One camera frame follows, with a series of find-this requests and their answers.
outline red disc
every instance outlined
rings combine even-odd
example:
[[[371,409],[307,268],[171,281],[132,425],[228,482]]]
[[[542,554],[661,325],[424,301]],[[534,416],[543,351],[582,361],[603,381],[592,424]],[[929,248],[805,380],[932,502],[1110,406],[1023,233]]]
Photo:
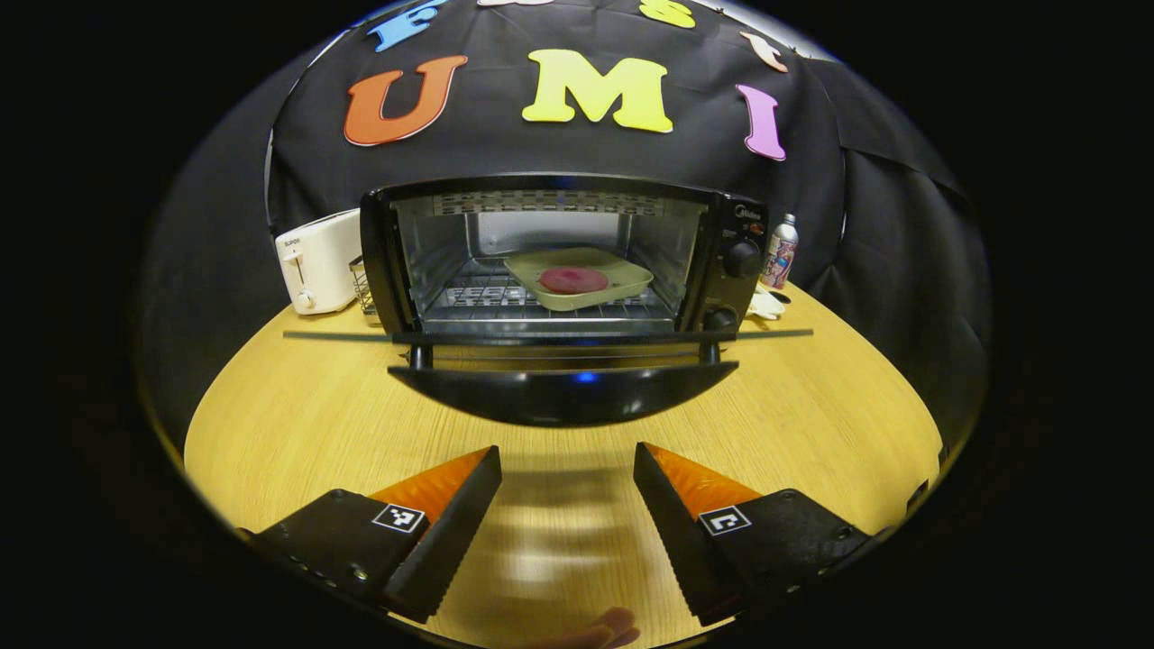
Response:
[[[591,268],[563,266],[542,273],[541,285],[550,293],[572,296],[600,291],[609,285],[609,278]]]

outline black cloth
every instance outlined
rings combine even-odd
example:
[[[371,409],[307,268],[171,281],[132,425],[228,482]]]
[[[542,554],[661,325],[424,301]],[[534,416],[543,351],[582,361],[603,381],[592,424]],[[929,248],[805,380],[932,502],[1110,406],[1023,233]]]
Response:
[[[320,47],[217,125],[158,210],[142,261],[137,353],[149,406],[177,448],[216,375],[288,305],[264,226],[264,156],[277,107]]]
[[[287,304],[270,234],[355,207],[376,186],[497,172],[652,178],[795,214],[801,244],[790,279],[894,364],[947,443],[968,430],[990,341],[984,253],[959,182],[896,106],[844,65],[800,58],[767,38],[789,73],[770,69],[740,36],[750,28],[696,6],[692,30],[642,16],[636,2],[489,9],[442,5],[425,32],[382,53],[368,30],[383,17],[362,24],[302,75],[320,47],[286,66],[194,155],[145,271],[147,378],[178,446],[215,375]],[[612,118],[617,106],[597,124],[579,109],[567,124],[523,120],[539,74],[527,54],[538,49],[575,50],[601,74],[627,57],[661,64],[673,132],[621,127]],[[455,54],[469,62],[428,128],[376,147],[344,139],[351,85],[402,70],[383,110],[399,117],[415,105],[417,66]],[[737,83],[778,100],[785,161],[745,148],[750,125]],[[226,172],[223,164],[235,166]]]

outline finger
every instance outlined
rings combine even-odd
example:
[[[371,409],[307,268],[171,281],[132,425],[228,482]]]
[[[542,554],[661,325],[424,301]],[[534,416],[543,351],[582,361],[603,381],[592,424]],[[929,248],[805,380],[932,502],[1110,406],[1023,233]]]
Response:
[[[619,635],[621,634],[608,626],[597,625],[557,637],[530,642],[518,649],[602,649]]]
[[[624,647],[630,642],[637,640],[642,635],[642,629],[634,627],[621,634],[616,640],[606,644],[602,649],[617,649],[617,647]]]
[[[637,618],[634,612],[629,609],[622,606],[613,606],[606,612],[601,613],[601,617],[593,620],[593,626],[605,625],[613,629],[613,637],[625,633],[634,626]]]

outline spray can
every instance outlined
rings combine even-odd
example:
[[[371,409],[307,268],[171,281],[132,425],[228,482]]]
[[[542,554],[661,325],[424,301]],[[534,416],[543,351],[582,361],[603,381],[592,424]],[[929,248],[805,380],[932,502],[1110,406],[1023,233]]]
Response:
[[[770,237],[762,282],[772,289],[784,288],[789,269],[793,268],[793,256],[797,249],[797,229],[794,225],[794,215],[787,214],[785,221],[773,229],[773,234]]]

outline yellow table surface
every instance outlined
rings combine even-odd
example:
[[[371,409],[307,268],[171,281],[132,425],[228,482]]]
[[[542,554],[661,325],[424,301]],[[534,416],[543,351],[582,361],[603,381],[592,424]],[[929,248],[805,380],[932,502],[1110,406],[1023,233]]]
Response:
[[[261,531],[322,493],[369,494],[489,445],[503,482],[429,631],[488,647],[560,634],[628,606],[635,647],[700,633],[632,483],[647,441],[762,493],[793,487],[868,534],[899,522],[938,473],[934,420],[862,336],[800,289],[778,321],[742,331],[741,366],[702,396],[640,420],[546,430],[443,406],[387,373],[400,345],[301,340],[284,331],[383,334],[352,307],[285,308],[232,358],[193,417],[185,468],[234,527]]]

